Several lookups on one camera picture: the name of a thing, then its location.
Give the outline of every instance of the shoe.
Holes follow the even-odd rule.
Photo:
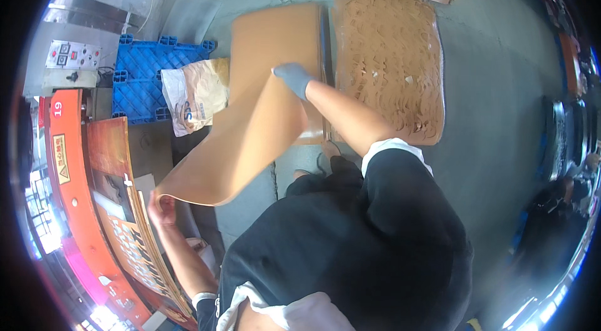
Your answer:
[[[311,172],[307,172],[306,170],[302,170],[302,169],[297,169],[295,170],[295,172],[292,174],[292,178],[294,180],[297,180],[300,177],[306,176],[306,175],[310,175]]]
[[[331,140],[326,140],[321,144],[321,150],[326,155],[327,161],[329,162],[332,156],[342,156],[339,148]]]

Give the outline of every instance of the person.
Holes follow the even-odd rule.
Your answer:
[[[174,200],[149,202],[199,330],[454,330],[470,300],[473,252],[421,150],[301,65],[272,71],[362,166],[329,142],[332,174],[297,172],[286,197],[230,246],[219,283],[177,230]]]

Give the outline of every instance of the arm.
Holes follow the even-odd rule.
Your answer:
[[[161,209],[150,195],[148,216],[152,220],[165,248],[167,257],[176,273],[184,292],[192,298],[198,293],[217,293],[217,281],[203,260],[192,250],[182,233],[176,227],[175,199],[161,197]]]
[[[311,102],[362,157],[373,143],[398,136],[398,132],[374,109],[312,79],[300,64],[283,64],[273,72],[301,99]]]
[[[397,132],[374,109],[320,81],[311,80],[306,98],[334,126],[361,157],[373,143],[397,136]]]

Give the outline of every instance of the orange machine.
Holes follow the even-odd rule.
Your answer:
[[[46,110],[46,150],[52,159],[49,175],[54,192],[60,194],[73,238],[94,275],[107,283],[104,288],[116,305],[111,307],[121,312],[117,312],[121,318],[142,330],[151,315],[148,304],[184,328],[195,330],[198,326],[191,308],[158,252],[144,204],[128,181],[133,179],[133,172],[127,119],[88,124],[82,120],[81,100],[82,90],[60,90]],[[126,207],[135,222],[109,215],[93,200],[91,189],[103,191],[96,183],[98,173],[131,184],[126,187]],[[128,236],[117,231],[131,231],[135,236],[130,239],[135,242],[124,244]]]
[[[50,101],[46,150],[53,191],[60,194],[67,222],[84,260],[121,310],[139,330],[151,312],[138,297],[106,244],[94,211],[82,150],[82,90],[57,91]]]

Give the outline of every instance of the concrete floor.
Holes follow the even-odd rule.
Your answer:
[[[165,0],[166,17],[175,0]],[[229,56],[233,19],[279,0],[220,0],[205,35],[213,57]],[[331,4],[332,0],[318,1]],[[538,0],[434,3],[444,50],[447,116],[441,141],[422,147],[436,182],[465,224],[475,250],[468,314],[492,293],[507,261],[521,208],[541,186],[534,174],[543,128],[540,98],[560,96],[554,31]],[[332,55],[335,62],[335,40]],[[320,147],[291,147],[231,204],[214,210],[227,248],[291,183],[294,169],[315,171]]]

